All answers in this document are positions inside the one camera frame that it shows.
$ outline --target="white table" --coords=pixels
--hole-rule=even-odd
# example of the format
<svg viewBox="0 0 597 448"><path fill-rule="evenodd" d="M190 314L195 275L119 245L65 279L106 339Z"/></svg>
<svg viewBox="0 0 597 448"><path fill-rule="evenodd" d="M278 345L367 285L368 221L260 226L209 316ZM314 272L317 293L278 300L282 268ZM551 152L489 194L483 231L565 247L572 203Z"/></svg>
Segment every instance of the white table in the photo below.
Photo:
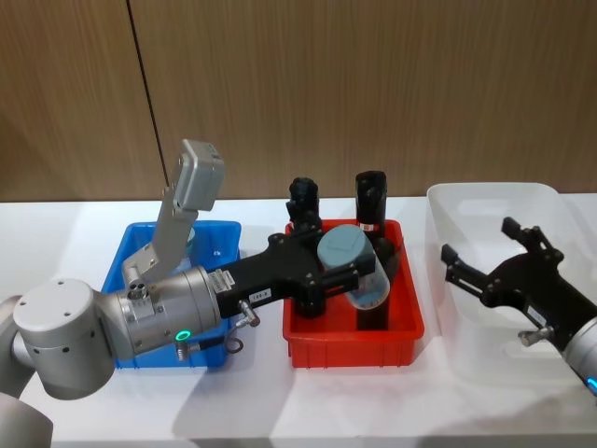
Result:
<svg viewBox="0 0 597 448"><path fill-rule="evenodd" d="M597 194L567 195L591 231ZM0 204L0 297L55 277L99 289L125 227L160 204ZM597 407L575 381L549 388L471 384L447 363L423 258L425 198L388 200L402 224L425 335L406 368L296 370L282 338L282 304L258 310L245 349L221 371L116 371L96 394L58 401L35 376L22 399L54 422L56 447L597 446ZM354 200L321 201L322 217L353 217ZM287 221L284 200L219 201L204 219L243 224L244 256Z"/></svg>

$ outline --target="wood panel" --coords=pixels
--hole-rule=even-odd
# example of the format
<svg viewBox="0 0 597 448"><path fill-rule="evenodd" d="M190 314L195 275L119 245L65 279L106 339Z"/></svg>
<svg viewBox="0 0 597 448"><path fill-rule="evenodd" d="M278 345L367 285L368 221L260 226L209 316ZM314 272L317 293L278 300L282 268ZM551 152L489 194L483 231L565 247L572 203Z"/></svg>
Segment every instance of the wood panel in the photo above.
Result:
<svg viewBox="0 0 597 448"><path fill-rule="evenodd" d="M295 175L597 190L597 2L132 0L160 141L214 142L227 197Z"/></svg>
<svg viewBox="0 0 597 448"><path fill-rule="evenodd" d="M159 198L124 0L0 0L0 201Z"/></svg>

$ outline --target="red plastic bin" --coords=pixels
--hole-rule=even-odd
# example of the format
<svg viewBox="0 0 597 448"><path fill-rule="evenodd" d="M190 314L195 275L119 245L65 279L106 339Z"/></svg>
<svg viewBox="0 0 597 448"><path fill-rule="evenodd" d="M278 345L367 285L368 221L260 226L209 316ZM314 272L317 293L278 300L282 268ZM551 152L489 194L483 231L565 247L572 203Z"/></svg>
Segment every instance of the red plastic bin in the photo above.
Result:
<svg viewBox="0 0 597 448"><path fill-rule="evenodd" d="M340 224L356 224L356 220L329 219L323 224L324 231L329 231ZM286 299L283 335L293 367L400 367L413 361L414 343L423 336L424 325L400 224L386 220L385 236L400 250L398 273L388 297L388 329L357 330L356 310L343 294L327 299L326 313L312 319L295 314L294 303Z"/></svg>

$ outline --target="blue plastic bin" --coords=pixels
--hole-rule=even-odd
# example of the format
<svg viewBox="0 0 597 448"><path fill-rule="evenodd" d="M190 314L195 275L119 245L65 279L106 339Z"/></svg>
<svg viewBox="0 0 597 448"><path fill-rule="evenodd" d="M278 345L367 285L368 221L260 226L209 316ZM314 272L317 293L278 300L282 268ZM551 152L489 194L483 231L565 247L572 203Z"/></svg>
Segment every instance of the blue plastic bin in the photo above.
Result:
<svg viewBox="0 0 597 448"><path fill-rule="evenodd" d="M156 229L155 222L133 223L125 230L120 241L120 247L112 261L112 266L105 278L102 292L114 292L124 288L122 278L122 262L151 242ZM234 221L197 221L193 224L195 230L195 244L188 254L191 265L200 264L206 270L212 270L223 264L239 258L239 240L241 238L241 224ZM191 338L190 342L202 341L218 336L225 336L230 328L229 319L222 319L220 325ZM116 360L116 367L120 369L143 367L220 367L226 362L228 353L224 345L192 352L188 361L176 358L174 345L143 353L134 359Z"/></svg>

